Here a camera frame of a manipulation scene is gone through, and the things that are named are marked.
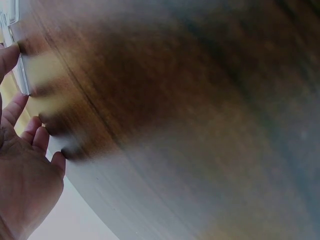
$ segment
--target wooden surface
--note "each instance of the wooden surface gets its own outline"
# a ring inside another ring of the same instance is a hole
[[[29,112],[120,240],[320,238],[320,1],[21,2]]]

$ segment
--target finger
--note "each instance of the finger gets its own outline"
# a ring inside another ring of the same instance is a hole
[[[0,49],[0,83],[5,75],[17,65],[19,55],[20,48],[18,44]]]
[[[32,147],[35,151],[42,155],[46,155],[49,144],[49,133],[43,126],[39,127],[34,135]]]
[[[26,128],[24,129],[24,132],[21,134],[20,137],[23,140],[25,140],[27,143],[32,145],[32,143],[34,142],[36,132],[38,128],[41,127],[41,125],[42,123],[40,118],[38,116],[34,116],[33,118],[31,118],[31,120],[29,121],[28,125],[26,126]]]
[[[26,107],[28,96],[22,93],[16,94],[12,101],[2,111],[2,118],[5,119],[10,125],[15,126],[18,118]]]
[[[55,166],[61,176],[61,179],[64,178],[66,174],[66,158],[61,152],[56,152],[53,157],[51,164]]]

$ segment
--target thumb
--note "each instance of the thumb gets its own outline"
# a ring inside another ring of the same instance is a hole
[[[2,83],[5,75],[17,65],[19,55],[20,49],[18,44],[0,49],[0,83]]]
[[[61,179],[64,178],[66,174],[66,158],[61,152],[56,152],[53,157],[51,164],[56,167],[60,174]]]

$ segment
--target hand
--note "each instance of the hand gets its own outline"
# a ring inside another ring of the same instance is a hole
[[[17,45],[0,49],[0,82],[17,64],[19,54]],[[20,137],[14,130],[27,101],[19,93],[0,110],[0,240],[27,239],[64,187],[66,159],[61,152],[51,162],[45,157],[49,134],[40,119],[33,117]]]

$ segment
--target wooden table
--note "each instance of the wooden table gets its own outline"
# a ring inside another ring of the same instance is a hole
[[[20,12],[28,110],[120,240],[320,238],[320,1]]]

